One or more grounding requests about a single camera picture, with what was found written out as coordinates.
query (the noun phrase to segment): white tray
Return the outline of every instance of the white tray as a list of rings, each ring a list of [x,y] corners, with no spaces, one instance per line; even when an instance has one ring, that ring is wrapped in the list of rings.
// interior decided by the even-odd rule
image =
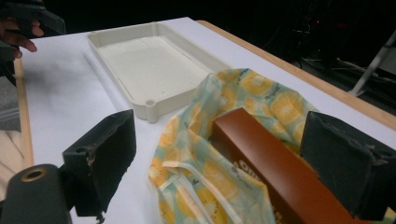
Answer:
[[[187,105],[209,73],[231,67],[158,22],[91,32],[87,38],[135,115],[151,123]]]

